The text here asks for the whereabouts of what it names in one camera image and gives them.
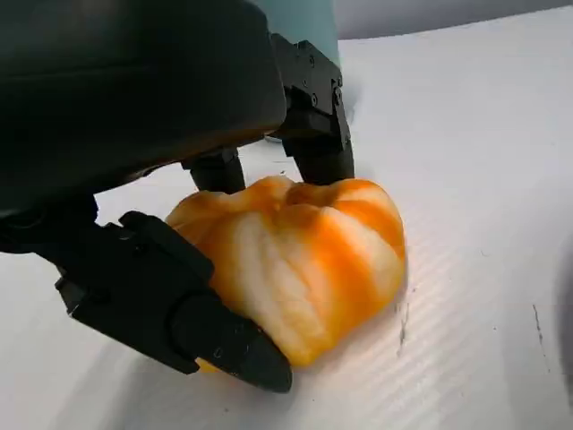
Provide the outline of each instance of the white table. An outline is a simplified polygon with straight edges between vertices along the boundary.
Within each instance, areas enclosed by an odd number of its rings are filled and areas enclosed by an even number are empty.
[[[406,223],[396,309],[279,396],[187,378],[105,339],[65,316],[48,264],[2,255],[2,428],[573,428],[560,343],[567,318],[573,331],[573,8],[341,53],[357,172]],[[243,159],[249,182],[298,178],[278,146]],[[101,195],[101,218],[165,216],[191,190],[167,168]]]

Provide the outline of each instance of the gray wall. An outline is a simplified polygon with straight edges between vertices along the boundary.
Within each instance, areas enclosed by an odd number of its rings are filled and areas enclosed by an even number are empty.
[[[375,38],[435,30],[573,3],[572,0],[333,1],[341,39]]]

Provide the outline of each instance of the light blue cylinder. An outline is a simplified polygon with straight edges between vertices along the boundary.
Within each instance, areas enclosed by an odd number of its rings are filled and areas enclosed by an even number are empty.
[[[249,0],[267,14],[269,29],[291,43],[308,40],[340,66],[332,0]]]

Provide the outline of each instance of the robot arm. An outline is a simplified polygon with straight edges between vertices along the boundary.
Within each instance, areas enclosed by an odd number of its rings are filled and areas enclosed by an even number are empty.
[[[0,251],[52,262],[72,318],[167,366],[201,357],[288,391],[287,359],[221,304],[210,261],[148,215],[99,226],[93,195],[176,162],[239,191],[236,148],[265,134],[306,182],[354,176],[338,67],[243,0],[0,7]]]

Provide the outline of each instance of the orange striped ball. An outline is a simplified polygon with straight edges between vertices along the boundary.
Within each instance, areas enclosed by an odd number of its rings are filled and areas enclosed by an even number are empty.
[[[199,192],[167,223],[215,264],[211,286],[307,366],[396,295],[405,272],[398,210],[378,185],[270,176],[233,195]]]

